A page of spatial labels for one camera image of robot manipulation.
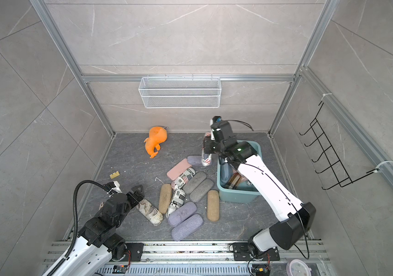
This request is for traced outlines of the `flag newspaper print case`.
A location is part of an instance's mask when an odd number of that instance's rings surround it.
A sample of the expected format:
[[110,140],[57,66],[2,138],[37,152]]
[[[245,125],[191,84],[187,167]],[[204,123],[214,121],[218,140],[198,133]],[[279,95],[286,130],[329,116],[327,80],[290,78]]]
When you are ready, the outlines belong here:
[[205,133],[204,139],[203,139],[203,147],[202,147],[202,165],[204,167],[210,166],[211,165],[211,156],[212,156],[212,139],[211,139],[211,133],[207,132]]

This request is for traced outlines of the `plaid brown glasses case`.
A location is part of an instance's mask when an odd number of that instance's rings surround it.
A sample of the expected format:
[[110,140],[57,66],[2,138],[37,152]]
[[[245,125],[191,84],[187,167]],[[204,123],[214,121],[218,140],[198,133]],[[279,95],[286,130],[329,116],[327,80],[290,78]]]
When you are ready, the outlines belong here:
[[243,177],[240,173],[234,173],[231,178],[225,184],[226,189],[236,190],[239,187],[239,184],[243,182]]

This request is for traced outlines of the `teal plastic storage box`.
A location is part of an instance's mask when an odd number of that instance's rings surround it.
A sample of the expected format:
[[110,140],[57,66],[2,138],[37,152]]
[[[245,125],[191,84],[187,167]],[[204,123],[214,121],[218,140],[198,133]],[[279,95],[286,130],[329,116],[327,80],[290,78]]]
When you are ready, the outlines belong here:
[[247,181],[243,181],[239,184],[239,187],[236,190],[226,189],[225,185],[221,186],[219,169],[220,165],[223,163],[224,161],[221,161],[220,158],[218,158],[217,187],[219,189],[219,197],[221,201],[246,204],[252,202],[256,197],[261,196],[259,191],[253,185],[247,184]]

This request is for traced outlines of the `blue fabric case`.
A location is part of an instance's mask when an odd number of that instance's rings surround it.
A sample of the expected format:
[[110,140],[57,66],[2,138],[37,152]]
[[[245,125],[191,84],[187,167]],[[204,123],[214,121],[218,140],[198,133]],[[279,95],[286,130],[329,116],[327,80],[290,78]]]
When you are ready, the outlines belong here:
[[221,164],[219,169],[219,175],[220,185],[224,186],[233,175],[232,167],[228,163]]

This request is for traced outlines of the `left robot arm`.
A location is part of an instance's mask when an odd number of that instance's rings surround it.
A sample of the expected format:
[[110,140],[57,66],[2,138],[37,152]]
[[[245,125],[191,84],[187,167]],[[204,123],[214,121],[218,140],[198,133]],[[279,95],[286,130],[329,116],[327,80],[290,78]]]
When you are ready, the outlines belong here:
[[[110,197],[96,215],[79,228],[77,198],[84,184],[104,190]],[[70,247],[44,273],[45,276],[92,276],[110,261],[130,258],[126,241],[116,233],[128,213],[144,199],[144,188],[137,185],[123,193],[117,182],[104,185],[92,180],[77,184],[73,194],[73,237]]]

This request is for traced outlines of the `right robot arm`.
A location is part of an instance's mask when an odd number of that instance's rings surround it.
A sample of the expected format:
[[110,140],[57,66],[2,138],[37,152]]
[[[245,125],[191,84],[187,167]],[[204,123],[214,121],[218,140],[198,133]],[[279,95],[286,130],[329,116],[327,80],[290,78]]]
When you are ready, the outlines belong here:
[[205,136],[203,152],[206,155],[217,154],[245,176],[267,201],[278,219],[277,223],[249,238],[248,249],[253,257],[258,258],[275,247],[289,250],[297,241],[307,239],[316,208],[310,202],[303,203],[288,191],[247,141],[238,142],[236,138],[216,141]]

